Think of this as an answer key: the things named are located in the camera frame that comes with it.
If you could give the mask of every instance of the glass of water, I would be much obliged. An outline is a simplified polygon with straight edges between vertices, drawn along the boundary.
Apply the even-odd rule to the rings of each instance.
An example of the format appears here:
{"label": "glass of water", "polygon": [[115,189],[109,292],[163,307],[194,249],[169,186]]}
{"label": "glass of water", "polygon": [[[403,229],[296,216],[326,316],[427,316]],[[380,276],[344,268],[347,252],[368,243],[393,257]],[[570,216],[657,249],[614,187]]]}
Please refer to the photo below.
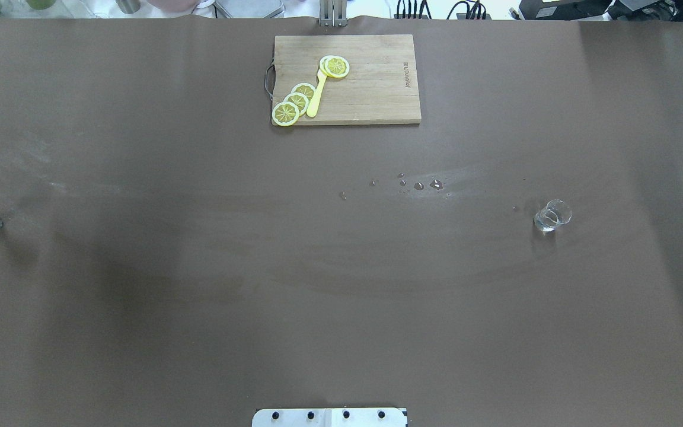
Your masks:
{"label": "glass of water", "polygon": [[542,232],[551,232],[563,224],[568,224],[573,216],[571,206],[563,200],[551,200],[541,211],[534,215],[534,224]]}

